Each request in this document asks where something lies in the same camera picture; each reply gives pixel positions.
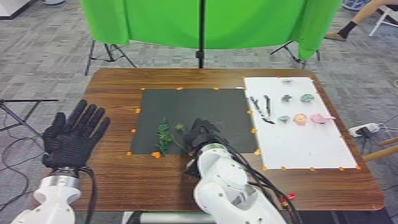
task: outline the person's leg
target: person's leg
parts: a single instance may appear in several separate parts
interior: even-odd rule
[[[324,38],[331,40],[344,41],[351,32],[351,29],[356,27],[356,24],[363,21],[363,19],[371,16],[376,9],[383,5],[398,5],[398,0],[371,0],[365,4],[363,8],[360,9],[349,23],[346,24],[344,28],[339,32],[328,32]]]

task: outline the wooden table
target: wooden table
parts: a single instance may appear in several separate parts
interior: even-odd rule
[[[193,186],[196,180],[182,175],[189,158],[168,155],[131,155],[129,144],[140,107],[141,88],[234,88],[248,76],[307,76],[324,101],[349,146],[360,170],[268,170],[260,171],[260,157],[244,154],[253,168],[264,173],[284,193],[294,193],[298,210],[378,210],[383,196],[346,128],[319,86],[307,70],[196,70],[196,69],[102,69],[95,72],[85,98],[106,108],[111,119],[106,136],[95,147],[88,165],[97,178],[97,211],[195,211]],[[86,209],[88,178],[81,182],[83,198],[74,208]]]

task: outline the white board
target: white board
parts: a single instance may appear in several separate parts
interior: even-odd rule
[[[275,122],[271,125],[260,120],[248,100],[262,165],[266,169],[355,168],[355,159],[333,121],[317,124],[308,119],[314,114],[330,116],[312,80],[307,77],[287,78],[291,83],[285,84],[284,79],[244,78],[246,98],[252,96],[259,100],[259,108],[266,113],[264,95],[269,97],[269,120]],[[285,94],[292,97],[287,103],[280,100]],[[314,96],[308,103],[300,101],[303,94]],[[307,115],[303,126],[292,122],[296,114]],[[280,116],[291,118],[285,123],[276,120]]]

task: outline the green screen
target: green screen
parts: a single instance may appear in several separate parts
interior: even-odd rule
[[[319,47],[340,0],[205,0],[205,49],[294,40],[305,60]],[[198,46],[198,0],[81,0],[92,39]]]

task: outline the shoe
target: shoe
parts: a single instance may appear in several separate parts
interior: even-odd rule
[[[342,41],[342,42],[346,41],[346,38],[342,38],[339,33],[335,33],[335,32],[326,32],[324,39],[337,40],[337,41]]]

